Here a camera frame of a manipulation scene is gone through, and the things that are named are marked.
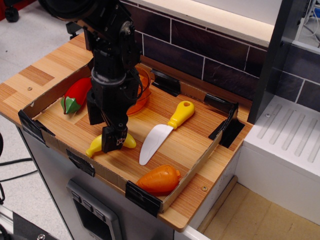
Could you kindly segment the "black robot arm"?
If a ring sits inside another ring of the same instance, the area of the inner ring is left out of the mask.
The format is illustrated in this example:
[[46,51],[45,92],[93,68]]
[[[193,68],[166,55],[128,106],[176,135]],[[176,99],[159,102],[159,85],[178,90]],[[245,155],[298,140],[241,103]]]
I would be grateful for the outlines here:
[[87,93],[89,122],[105,122],[101,149],[122,148],[128,134],[127,111],[143,92],[136,65],[141,51],[130,12],[119,0],[41,0],[53,17],[74,22],[84,30],[86,48],[93,53],[91,89]]

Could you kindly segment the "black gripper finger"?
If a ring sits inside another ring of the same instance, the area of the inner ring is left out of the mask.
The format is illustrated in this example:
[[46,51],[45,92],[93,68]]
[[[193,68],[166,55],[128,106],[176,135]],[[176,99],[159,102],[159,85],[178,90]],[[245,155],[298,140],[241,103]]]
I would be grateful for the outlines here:
[[105,123],[107,126],[109,125],[105,112],[91,99],[87,100],[87,112],[91,125],[101,123]]
[[128,128],[120,123],[116,126],[102,128],[101,149],[104,153],[120,150],[127,138]]

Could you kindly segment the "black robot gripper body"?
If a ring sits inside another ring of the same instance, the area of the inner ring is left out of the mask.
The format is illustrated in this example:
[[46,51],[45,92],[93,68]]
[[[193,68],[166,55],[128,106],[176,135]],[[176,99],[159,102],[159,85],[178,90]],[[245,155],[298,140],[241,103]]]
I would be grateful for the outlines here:
[[91,71],[91,89],[86,100],[93,100],[105,112],[108,126],[127,125],[127,111],[134,106],[139,87],[142,85],[136,68],[120,74],[118,78],[107,78]]

